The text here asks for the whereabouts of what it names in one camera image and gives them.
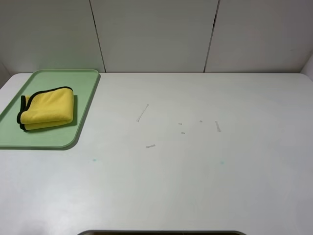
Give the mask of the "yellow towel with black trim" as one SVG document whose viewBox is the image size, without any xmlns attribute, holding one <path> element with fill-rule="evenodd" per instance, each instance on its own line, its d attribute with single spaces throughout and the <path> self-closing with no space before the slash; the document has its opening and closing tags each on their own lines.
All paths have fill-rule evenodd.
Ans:
<svg viewBox="0 0 313 235">
<path fill-rule="evenodd" d="M 74 119 L 74 92 L 64 86 L 22 95 L 17 123 L 24 131 L 69 124 Z"/>
</svg>

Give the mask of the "green plastic tray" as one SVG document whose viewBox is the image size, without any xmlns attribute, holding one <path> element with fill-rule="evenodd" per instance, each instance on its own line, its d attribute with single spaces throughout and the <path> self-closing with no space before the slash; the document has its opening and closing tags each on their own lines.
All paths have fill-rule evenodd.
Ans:
<svg viewBox="0 0 313 235">
<path fill-rule="evenodd" d="M 64 149 L 74 143 L 81 132 L 98 85 L 96 70 L 39 70 L 30 75 L 15 95 L 5 102 L 0 115 L 2 149 Z M 74 94 L 73 122 L 63 126 L 24 131 L 17 123 L 21 96 L 59 87 L 70 87 Z"/>
</svg>

